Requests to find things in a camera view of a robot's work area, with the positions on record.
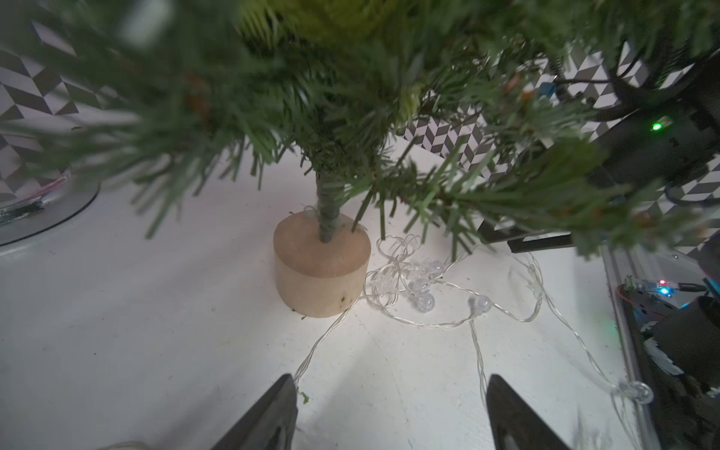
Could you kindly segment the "clear bulb string light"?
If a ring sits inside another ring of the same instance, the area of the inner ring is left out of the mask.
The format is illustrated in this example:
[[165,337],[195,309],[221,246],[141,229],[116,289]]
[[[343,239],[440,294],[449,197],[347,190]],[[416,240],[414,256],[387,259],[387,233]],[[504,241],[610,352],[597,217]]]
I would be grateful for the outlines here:
[[601,259],[383,247],[380,282],[299,371],[297,449],[489,449],[498,375],[573,449],[642,448]]

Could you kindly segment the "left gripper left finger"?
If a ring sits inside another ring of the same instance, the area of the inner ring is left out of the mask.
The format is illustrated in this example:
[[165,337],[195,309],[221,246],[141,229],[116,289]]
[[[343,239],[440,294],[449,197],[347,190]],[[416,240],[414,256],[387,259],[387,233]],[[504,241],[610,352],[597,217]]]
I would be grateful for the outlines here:
[[298,416],[290,374],[280,376],[212,450],[290,450]]

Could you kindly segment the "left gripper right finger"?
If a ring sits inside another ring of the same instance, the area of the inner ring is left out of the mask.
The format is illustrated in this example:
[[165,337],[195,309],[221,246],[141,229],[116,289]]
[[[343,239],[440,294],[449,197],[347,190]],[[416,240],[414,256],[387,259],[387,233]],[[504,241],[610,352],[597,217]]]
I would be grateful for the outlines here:
[[569,449],[498,374],[489,378],[486,406],[496,449]]

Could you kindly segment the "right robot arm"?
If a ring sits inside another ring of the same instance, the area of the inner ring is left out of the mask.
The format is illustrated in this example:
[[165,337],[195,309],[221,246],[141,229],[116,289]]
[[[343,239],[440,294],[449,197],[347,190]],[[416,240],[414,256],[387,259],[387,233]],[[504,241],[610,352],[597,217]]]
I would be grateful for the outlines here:
[[[719,54],[660,50],[649,61],[627,52],[608,67],[540,85],[563,101],[591,88],[615,101],[592,114],[597,145],[609,154],[588,175],[599,188],[640,196],[643,221],[699,212],[719,226]],[[613,245],[603,252],[628,378],[619,392],[634,405],[642,449],[719,446],[719,239],[695,232],[666,251],[699,270],[699,281],[653,268],[650,252]]]

